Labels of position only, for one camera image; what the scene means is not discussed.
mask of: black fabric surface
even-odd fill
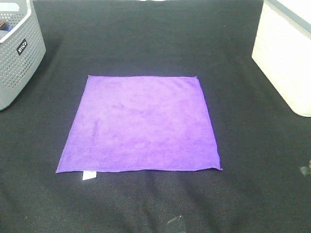
[[[251,51],[260,0],[36,1],[47,53],[0,112],[0,232],[309,233],[311,119]],[[87,75],[198,76],[224,171],[55,174]]]

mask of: basket label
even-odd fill
[[[19,56],[24,52],[25,48],[27,47],[27,41],[26,39],[23,39],[23,41],[21,42],[21,44],[18,46],[18,48],[16,49],[16,51],[18,52]]]

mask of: towel tag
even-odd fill
[[[82,180],[88,180],[96,177],[96,171],[84,171]]]

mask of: towel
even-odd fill
[[[89,76],[58,172],[220,167],[196,77]]]

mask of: basket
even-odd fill
[[[264,1],[252,58],[289,107],[311,117],[309,3],[282,2],[292,9],[280,0]]]
[[[0,19],[13,29],[0,39],[0,110],[9,106],[38,68],[46,48],[32,0],[1,0]]]

